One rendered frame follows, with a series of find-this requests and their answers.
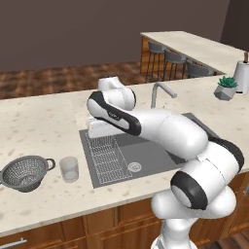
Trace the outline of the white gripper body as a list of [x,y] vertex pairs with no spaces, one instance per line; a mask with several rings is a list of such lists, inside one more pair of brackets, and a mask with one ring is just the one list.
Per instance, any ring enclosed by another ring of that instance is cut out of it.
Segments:
[[113,134],[114,134],[114,129],[110,124],[97,119],[88,120],[89,138],[99,138]]

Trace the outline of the clear glass cup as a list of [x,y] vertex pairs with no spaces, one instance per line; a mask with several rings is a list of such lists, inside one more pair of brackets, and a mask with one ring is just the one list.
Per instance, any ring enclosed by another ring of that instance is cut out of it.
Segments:
[[75,157],[65,157],[59,162],[62,179],[73,183],[79,179],[78,160]]

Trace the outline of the grey sink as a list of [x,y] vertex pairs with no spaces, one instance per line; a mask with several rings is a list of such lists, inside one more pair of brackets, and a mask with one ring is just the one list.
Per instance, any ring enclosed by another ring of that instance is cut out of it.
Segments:
[[149,140],[131,136],[126,133],[113,135],[124,155],[127,169],[132,173],[132,176],[128,179],[117,181],[112,184],[101,185],[98,182],[89,151],[89,145],[86,138],[86,136],[88,136],[88,131],[82,129],[79,133],[89,168],[91,182],[94,188],[100,188],[165,171],[175,170],[182,167],[186,162],[185,160],[168,153],[162,146]]

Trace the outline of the grey metal colander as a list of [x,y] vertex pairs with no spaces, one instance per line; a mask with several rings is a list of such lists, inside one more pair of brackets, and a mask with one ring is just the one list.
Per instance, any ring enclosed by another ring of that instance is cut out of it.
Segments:
[[21,193],[29,193],[36,190],[45,175],[54,168],[54,159],[44,159],[40,156],[20,157],[0,170],[0,185]]

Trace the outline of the silver tap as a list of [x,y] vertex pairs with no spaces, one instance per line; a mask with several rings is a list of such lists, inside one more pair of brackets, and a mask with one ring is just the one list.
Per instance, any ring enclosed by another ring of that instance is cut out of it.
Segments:
[[164,82],[156,82],[156,83],[154,83],[153,89],[152,89],[152,100],[151,100],[151,108],[152,109],[156,107],[158,88],[161,88],[171,98],[177,97],[177,93],[174,92],[172,89],[170,89]]

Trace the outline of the grey bar stool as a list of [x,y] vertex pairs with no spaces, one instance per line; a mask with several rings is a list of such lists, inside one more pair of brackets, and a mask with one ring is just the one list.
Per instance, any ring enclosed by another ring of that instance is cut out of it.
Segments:
[[185,74],[186,63],[187,58],[184,55],[164,50],[163,72],[166,72],[167,64],[170,64],[169,75],[176,75],[178,65],[182,66],[182,74]]
[[187,60],[187,67],[188,67],[188,77],[189,78],[202,78],[212,76],[214,71],[210,68],[199,66],[197,64],[192,63],[191,61]]
[[148,42],[149,59],[147,68],[154,68],[155,61],[160,63],[160,56],[164,54],[165,48],[161,45],[155,44],[152,41]]

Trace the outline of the wooden cupboard door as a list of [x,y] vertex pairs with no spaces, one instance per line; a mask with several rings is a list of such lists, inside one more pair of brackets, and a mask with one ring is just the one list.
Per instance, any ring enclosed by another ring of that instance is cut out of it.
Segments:
[[[237,175],[230,183],[236,196],[232,214],[216,220],[199,219],[191,228],[190,239],[196,246],[226,238],[249,229],[249,172]],[[248,190],[245,196],[242,191]]]
[[149,198],[88,214],[84,222],[88,249],[150,249],[161,226]]

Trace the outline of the wooden drawer front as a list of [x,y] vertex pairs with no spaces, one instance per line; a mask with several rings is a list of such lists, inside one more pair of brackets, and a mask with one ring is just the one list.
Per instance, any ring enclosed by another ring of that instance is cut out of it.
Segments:
[[52,246],[63,241],[63,232],[60,224],[48,225],[0,237],[0,246],[18,242],[21,239],[24,240],[23,243],[11,247],[10,249],[31,249]]

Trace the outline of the green plant in grey pot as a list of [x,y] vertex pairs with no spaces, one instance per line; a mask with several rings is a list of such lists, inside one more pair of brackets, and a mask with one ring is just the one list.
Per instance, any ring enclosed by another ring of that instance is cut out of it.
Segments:
[[237,82],[233,77],[219,79],[214,95],[220,100],[230,101],[236,93]]

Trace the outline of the white paper towel roll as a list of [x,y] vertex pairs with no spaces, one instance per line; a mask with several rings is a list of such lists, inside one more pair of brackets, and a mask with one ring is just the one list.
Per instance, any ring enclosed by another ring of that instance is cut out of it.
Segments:
[[249,93],[249,53],[244,53],[244,58],[236,64],[234,75],[237,83],[236,92],[242,94]]

